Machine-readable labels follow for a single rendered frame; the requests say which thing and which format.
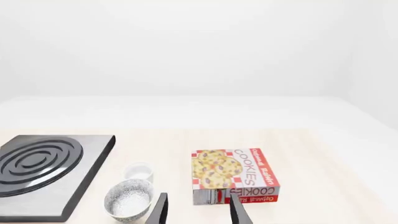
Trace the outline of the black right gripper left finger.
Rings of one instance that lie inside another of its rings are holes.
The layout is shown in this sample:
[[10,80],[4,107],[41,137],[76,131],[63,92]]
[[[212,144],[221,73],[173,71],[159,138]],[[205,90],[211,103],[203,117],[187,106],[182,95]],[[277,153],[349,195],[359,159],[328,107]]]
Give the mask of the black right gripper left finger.
[[166,224],[168,209],[168,194],[161,193],[145,224]]

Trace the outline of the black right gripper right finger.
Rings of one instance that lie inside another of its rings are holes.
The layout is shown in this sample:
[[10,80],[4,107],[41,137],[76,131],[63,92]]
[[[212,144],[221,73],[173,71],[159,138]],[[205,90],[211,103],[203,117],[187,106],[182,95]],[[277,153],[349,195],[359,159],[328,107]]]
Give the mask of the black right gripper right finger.
[[253,224],[237,194],[230,195],[229,210],[232,224]]

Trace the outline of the black patterned bowl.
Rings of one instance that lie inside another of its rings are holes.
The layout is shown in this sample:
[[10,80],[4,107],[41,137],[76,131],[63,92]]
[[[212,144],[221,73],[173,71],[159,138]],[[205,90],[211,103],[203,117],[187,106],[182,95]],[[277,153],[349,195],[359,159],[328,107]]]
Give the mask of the black patterned bowl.
[[148,212],[153,194],[153,185],[148,180],[124,180],[109,189],[104,198],[104,209],[118,222],[136,222]]

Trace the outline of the white ramekin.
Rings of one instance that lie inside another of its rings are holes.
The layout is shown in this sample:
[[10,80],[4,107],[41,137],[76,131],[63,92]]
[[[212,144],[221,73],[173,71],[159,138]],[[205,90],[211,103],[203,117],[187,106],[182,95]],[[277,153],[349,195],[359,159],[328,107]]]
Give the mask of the white ramekin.
[[148,180],[150,183],[154,182],[154,173],[152,167],[145,162],[136,162],[129,165],[123,173],[125,180],[142,179]]

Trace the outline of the flat black stove plate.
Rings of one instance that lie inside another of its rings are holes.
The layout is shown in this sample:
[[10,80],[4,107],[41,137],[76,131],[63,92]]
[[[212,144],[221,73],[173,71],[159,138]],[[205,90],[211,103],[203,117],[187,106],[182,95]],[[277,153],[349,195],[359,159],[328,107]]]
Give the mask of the flat black stove plate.
[[113,135],[18,135],[0,147],[0,223],[63,223],[116,143]]

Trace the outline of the red cookies box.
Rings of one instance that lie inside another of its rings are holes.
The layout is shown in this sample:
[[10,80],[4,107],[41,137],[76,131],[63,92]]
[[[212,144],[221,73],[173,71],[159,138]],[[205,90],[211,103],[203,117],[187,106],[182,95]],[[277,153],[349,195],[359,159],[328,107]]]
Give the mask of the red cookies box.
[[261,149],[194,151],[191,155],[194,205],[278,201],[280,184]]

